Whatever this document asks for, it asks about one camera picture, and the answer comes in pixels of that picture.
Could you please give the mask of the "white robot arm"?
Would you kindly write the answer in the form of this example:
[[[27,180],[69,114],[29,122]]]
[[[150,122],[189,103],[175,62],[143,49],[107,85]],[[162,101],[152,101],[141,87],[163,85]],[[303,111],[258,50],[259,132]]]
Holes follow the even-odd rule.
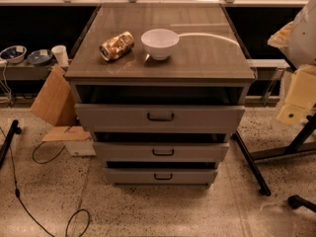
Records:
[[[309,0],[292,22],[269,38],[268,45],[278,48],[295,68],[276,120],[298,124],[316,105],[316,0]]]

